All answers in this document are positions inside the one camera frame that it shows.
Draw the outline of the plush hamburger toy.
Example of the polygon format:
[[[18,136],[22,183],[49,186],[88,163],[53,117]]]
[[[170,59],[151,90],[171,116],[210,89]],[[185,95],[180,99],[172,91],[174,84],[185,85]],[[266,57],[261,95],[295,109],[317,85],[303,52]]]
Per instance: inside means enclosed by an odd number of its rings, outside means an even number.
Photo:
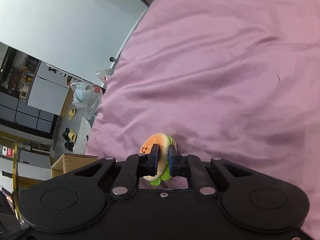
[[[157,174],[155,176],[144,176],[143,178],[148,181],[150,185],[159,186],[162,181],[168,181],[171,178],[169,173],[168,152],[170,146],[174,146],[175,149],[177,149],[177,145],[172,137],[164,133],[156,133],[144,142],[140,148],[140,153],[150,154],[154,144],[159,146]]]

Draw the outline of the yellow slipper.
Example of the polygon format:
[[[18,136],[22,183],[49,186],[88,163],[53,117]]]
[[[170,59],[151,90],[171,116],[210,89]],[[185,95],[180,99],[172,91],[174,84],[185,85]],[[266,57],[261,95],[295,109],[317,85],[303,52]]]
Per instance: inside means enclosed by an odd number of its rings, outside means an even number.
[[[68,112],[68,120],[72,121],[72,119],[75,117],[75,115],[76,115],[76,109],[73,108]]]
[[[77,139],[76,131],[71,129],[70,132],[68,133],[68,137],[69,137],[70,141],[76,142],[76,139]]]

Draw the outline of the white plastic shopping bag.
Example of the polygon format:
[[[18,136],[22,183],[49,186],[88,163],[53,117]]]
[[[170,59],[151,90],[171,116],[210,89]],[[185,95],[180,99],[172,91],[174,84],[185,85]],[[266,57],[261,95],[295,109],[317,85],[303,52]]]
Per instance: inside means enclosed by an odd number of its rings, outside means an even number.
[[[71,90],[73,91],[73,106],[95,115],[103,96],[103,89],[91,83],[73,82]]]

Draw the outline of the brown cardboard box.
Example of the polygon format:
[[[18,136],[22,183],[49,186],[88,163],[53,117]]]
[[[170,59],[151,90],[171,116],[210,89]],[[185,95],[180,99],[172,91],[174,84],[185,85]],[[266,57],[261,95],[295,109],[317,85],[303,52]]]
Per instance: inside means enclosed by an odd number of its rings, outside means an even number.
[[[74,171],[98,160],[96,156],[80,155],[80,154],[63,154],[51,166],[51,178],[58,177],[65,173]]]

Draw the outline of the yellow slipper near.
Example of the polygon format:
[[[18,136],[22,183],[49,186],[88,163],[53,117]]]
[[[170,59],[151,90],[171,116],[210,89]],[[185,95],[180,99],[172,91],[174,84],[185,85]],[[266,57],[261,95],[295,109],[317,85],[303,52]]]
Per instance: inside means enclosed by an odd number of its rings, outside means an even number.
[[[70,132],[68,133],[68,137],[69,137],[70,141],[76,142],[76,139],[77,139],[76,131],[71,129]]]

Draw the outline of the yellow tape measure strip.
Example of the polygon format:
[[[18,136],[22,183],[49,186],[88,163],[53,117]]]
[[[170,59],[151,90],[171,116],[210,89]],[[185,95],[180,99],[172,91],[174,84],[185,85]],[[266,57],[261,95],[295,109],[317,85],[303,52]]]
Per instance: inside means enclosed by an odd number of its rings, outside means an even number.
[[[13,165],[12,165],[12,183],[13,183],[13,199],[14,199],[14,207],[15,207],[15,215],[20,224],[23,224],[23,218],[21,216],[18,201],[19,201],[19,183],[18,183],[18,157],[19,157],[20,149],[18,142],[14,143],[14,153],[13,153]]]

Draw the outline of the pink bed sheet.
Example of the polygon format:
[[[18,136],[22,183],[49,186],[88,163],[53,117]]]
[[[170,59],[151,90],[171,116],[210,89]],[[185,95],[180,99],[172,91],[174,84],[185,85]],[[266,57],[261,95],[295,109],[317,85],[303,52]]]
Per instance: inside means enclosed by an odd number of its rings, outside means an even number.
[[[319,0],[154,0],[85,153],[125,160],[155,133],[300,187],[319,239]]]

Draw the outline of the white floor towel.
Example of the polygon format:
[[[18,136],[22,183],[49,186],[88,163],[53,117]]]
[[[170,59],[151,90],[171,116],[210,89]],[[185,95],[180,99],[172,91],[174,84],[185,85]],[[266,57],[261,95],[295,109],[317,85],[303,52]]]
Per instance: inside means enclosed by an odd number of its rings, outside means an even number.
[[[88,135],[91,130],[91,125],[85,117],[82,117],[79,132],[76,142],[73,147],[74,154],[84,154],[88,142]]]

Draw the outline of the white kitchen cabinet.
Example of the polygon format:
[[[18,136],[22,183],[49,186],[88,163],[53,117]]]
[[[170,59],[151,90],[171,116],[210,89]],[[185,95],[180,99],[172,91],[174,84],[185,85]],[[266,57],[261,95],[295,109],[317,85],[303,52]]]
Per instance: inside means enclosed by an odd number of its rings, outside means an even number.
[[[41,61],[31,84],[27,105],[61,115],[69,91],[68,77],[66,72]]]

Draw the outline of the clear plastic trash bag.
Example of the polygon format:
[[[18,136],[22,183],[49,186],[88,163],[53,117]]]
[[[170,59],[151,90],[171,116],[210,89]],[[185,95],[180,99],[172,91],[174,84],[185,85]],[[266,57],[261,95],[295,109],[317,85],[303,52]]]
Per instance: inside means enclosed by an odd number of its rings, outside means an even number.
[[[113,74],[114,74],[113,68],[96,71],[96,76],[103,82],[105,86],[109,83],[109,80]]]

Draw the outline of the yellow slipper far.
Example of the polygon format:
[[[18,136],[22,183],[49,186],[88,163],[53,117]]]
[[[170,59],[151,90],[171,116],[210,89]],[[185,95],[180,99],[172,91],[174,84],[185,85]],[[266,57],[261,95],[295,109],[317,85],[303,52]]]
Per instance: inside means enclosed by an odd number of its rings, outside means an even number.
[[[76,109],[73,108],[68,112],[68,120],[72,121],[72,119],[75,117],[75,115],[76,115]]]

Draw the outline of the black slipper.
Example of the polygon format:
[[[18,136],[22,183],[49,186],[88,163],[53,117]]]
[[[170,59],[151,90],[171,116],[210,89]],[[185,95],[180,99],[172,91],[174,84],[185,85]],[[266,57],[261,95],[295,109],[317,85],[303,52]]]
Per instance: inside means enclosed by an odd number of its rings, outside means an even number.
[[[67,142],[70,142],[69,133],[70,133],[70,130],[69,130],[68,127],[66,127],[66,129],[63,132],[62,136],[65,139],[65,141],[67,141]]]

